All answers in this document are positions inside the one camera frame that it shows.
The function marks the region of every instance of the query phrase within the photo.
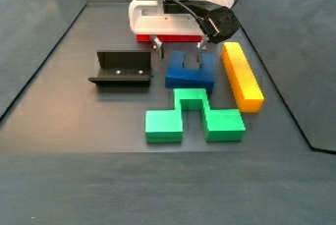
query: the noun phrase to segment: green t-shaped block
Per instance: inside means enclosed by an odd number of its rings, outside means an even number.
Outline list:
[[[175,110],[147,111],[145,137],[148,142],[183,140],[181,111],[200,110],[207,141],[240,141],[245,126],[237,109],[211,110],[207,91],[203,88],[176,88]]]

